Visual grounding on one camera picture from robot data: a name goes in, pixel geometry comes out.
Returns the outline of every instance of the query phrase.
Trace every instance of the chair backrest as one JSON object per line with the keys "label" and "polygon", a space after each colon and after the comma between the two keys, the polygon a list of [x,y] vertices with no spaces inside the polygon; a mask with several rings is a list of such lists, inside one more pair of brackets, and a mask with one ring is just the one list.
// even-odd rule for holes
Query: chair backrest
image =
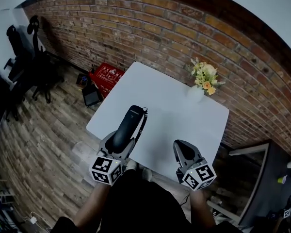
{"label": "chair backrest", "polygon": [[14,25],[8,28],[6,35],[9,37],[15,56],[19,56],[24,51],[24,46]]}

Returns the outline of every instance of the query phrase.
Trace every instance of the black cable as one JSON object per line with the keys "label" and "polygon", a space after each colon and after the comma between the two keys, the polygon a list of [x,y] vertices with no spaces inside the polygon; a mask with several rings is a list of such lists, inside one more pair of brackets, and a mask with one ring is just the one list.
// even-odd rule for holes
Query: black cable
{"label": "black cable", "polygon": [[144,129],[144,127],[146,125],[146,121],[147,121],[147,108],[143,107],[142,109],[145,109],[144,110],[144,120],[142,121],[140,129],[139,129],[139,132],[137,133],[137,136],[136,136],[136,139],[135,139],[135,143],[137,143],[137,141],[139,140],[139,138],[141,136],[141,133],[142,133],[142,130]]}
{"label": "black cable", "polygon": [[189,198],[190,194],[188,194],[182,201],[185,200],[184,203],[180,204],[180,206],[183,206],[187,201],[188,201],[188,198]]}

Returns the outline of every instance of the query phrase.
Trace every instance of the red crate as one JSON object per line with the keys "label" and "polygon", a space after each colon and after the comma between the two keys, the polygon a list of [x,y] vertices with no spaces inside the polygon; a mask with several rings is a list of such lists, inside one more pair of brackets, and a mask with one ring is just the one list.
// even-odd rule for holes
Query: red crate
{"label": "red crate", "polygon": [[102,63],[94,73],[90,71],[89,75],[91,80],[98,87],[99,92],[105,98],[124,75],[124,73],[124,71],[118,68],[115,68],[107,63]]}

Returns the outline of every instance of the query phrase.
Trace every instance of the wooden floor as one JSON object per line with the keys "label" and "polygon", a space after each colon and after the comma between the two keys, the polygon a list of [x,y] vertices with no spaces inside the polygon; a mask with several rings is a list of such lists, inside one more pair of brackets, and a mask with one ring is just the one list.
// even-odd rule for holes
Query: wooden floor
{"label": "wooden floor", "polygon": [[[15,193],[14,207],[23,217],[38,213],[51,227],[60,216],[73,217],[91,193],[96,183],[88,160],[99,144],[86,130],[99,104],[84,105],[75,84],[78,71],[61,67],[60,74],[65,82],[52,88],[51,104],[42,94],[33,101],[30,90],[18,106],[19,121],[11,115],[0,125],[0,177]],[[188,195],[186,187],[161,175],[153,181],[179,202]],[[183,210],[190,220],[189,203]],[[39,218],[38,223],[45,226]]]}

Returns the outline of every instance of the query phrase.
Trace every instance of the yellow flower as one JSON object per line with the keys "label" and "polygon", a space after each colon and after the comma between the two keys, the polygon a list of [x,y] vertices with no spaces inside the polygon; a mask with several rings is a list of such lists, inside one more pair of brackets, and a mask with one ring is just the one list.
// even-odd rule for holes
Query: yellow flower
{"label": "yellow flower", "polygon": [[208,91],[209,95],[212,95],[212,94],[215,93],[215,88],[214,87],[210,87],[207,91]]}
{"label": "yellow flower", "polygon": [[205,89],[205,90],[208,90],[209,88],[211,88],[211,85],[210,85],[210,83],[207,81],[207,82],[204,82],[204,84],[203,84],[203,88]]}

